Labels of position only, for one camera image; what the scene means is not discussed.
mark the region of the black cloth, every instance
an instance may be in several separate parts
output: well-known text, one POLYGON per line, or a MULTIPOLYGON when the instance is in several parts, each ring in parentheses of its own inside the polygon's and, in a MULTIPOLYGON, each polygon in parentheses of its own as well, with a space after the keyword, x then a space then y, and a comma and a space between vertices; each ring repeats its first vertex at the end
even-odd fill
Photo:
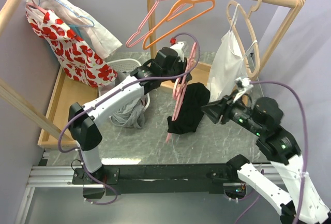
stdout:
POLYGON ((209 102, 210 91, 202 83, 192 83, 186 88, 178 118, 172 121, 168 117, 168 132, 182 135, 195 132, 204 115, 200 107, 209 102))

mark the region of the beige hanger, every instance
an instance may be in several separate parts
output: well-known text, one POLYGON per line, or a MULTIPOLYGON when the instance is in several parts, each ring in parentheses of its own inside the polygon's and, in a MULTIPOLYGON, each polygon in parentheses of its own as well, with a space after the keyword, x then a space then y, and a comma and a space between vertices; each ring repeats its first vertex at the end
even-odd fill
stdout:
MULTIPOLYGON (((259 9, 261 3, 262 3, 262 0, 258 0, 257 4, 251 6, 251 8, 249 10, 249 14, 246 14, 244 8, 241 5, 238 6, 238 9, 240 10, 242 15, 244 16, 244 19, 245 19, 246 25, 248 27, 248 31, 249 31, 249 34, 250 34, 250 37, 251 37, 252 41, 255 41, 257 38, 256 38, 253 26, 252 26, 249 18, 251 16, 252 12, 255 12, 259 9)), ((238 3, 234 0, 231 0, 231 1, 229 1, 228 5, 227 5, 227 18, 228 18, 228 22, 229 22, 230 25, 232 24, 232 19, 231 19, 230 14, 229 14, 229 9, 230 9, 231 5, 234 5, 236 7, 238 5, 238 3)), ((236 39, 238 41, 240 51, 241 51, 242 55, 244 55, 245 54, 245 48, 243 46, 243 43, 240 39, 240 36, 238 34, 238 31, 237 31, 235 25, 232 26, 232 31, 233 31, 234 36, 236 37, 236 39)), ((248 75, 249 78, 253 78, 255 75, 257 75, 259 73, 259 70, 260 70, 260 54, 259 54, 258 43, 255 42, 253 46, 254 46, 254 55, 255 55, 255 70, 253 72, 251 71, 251 69, 249 67, 247 58, 245 57, 245 59, 244 59, 245 64, 246 64, 246 68, 247 68, 247 75, 248 75)))

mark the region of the pink hanger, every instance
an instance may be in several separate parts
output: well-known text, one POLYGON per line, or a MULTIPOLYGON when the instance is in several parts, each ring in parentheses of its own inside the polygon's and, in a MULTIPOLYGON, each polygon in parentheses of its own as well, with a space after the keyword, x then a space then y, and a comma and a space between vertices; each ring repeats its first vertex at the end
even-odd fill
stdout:
MULTIPOLYGON (((146 34, 144 34, 142 37, 140 37, 139 39, 137 39, 135 42, 133 42, 132 44, 130 44, 132 42, 132 40, 141 32, 141 29, 143 28, 143 26, 145 25, 145 23, 148 21, 148 19, 150 18, 150 16, 152 15, 152 13, 155 11, 156 7, 159 5, 160 1, 166 1, 166 0, 156 0, 156 2, 154 3, 153 7, 150 9, 150 11, 148 12, 148 14, 146 15, 145 19, 142 21, 142 23, 138 26, 138 30, 132 34, 132 36, 128 39, 128 41, 126 42, 126 47, 131 48, 133 46, 135 46, 137 43, 139 43, 140 41, 142 41, 148 34, 150 34, 150 32, 152 32, 152 30, 148 31, 146 34)), ((171 16, 174 16, 179 10, 181 10, 183 7, 185 6, 185 4, 180 5, 173 13, 171 16)))
POLYGON ((40 12, 42 12, 43 14, 46 14, 47 13, 47 10, 43 9, 42 7, 39 7, 35 3, 27 3, 27 4, 25 4, 25 7, 28 8, 28 9, 30 9, 30 7, 33 7, 33 8, 36 8, 36 9, 40 10, 40 12))
MULTIPOLYGON (((195 58, 196 48, 197 48, 197 43, 194 43, 193 47, 192 47, 192 50, 191 50, 191 55, 187 60, 187 65, 186 65, 185 72, 188 71, 190 68, 192 68, 192 66, 195 63, 194 58, 195 58)), ((178 84, 179 84, 179 81, 180 81, 180 78, 177 78, 176 82, 174 84, 174 88, 172 90, 172 97, 176 100, 174 113, 173 113, 172 118, 171 118, 172 121, 177 120, 180 108, 182 107, 182 104, 183 104, 184 95, 185 95, 186 88, 187 88, 186 75, 183 76, 183 80, 182 80, 181 85, 179 87, 177 87, 178 84)), ((166 138, 167 143, 169 142, 170 137, 171 137, 171 133, 168 132, 168 135, 167 135, 167 138, 166 138)))

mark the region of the wooden tray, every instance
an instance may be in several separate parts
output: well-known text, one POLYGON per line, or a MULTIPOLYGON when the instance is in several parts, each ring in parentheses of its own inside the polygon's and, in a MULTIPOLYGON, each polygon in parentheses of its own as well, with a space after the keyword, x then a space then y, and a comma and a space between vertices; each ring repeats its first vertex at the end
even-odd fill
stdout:
MULTIPOLYGON (((84 104, 92 101, 97 98, 97 95, 97 88, 92 88, 86 84, 68 78, 65 72, 60 68, 46 117, 62 130, 68 123, 69 107, 75 102, 84 104)), ((66 135, 71 137, 68 130, 66 131, 66 135)), ((57 139, 42 129, 38 145, 42 148, 57 149, 57 139)), ((74 140, 62 141, 62 146, 75 147, 76 142, 74 140)))

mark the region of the white basket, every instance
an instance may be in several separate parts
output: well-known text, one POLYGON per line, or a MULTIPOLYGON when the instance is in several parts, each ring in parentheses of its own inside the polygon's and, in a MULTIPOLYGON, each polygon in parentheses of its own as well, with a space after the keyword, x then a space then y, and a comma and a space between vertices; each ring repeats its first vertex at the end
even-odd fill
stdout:
MULTIPOLYGON (((109 66, 111 66, 116 71, 121 72, 131 72, 134 69, 136 69, 138 66, 141 66, 140 62, 138 60, 132 59, 132 58, 124 58, 119 60, 110 61, 107 63, 109 66)), ((98 89, 99 96, 101 95, 101 87, 98 89)), ((146 105, 144 107, 144 111, 148 108, 149 103, 151 101, 151 98, 149 97, 149 93, 146 95, 146 105)))

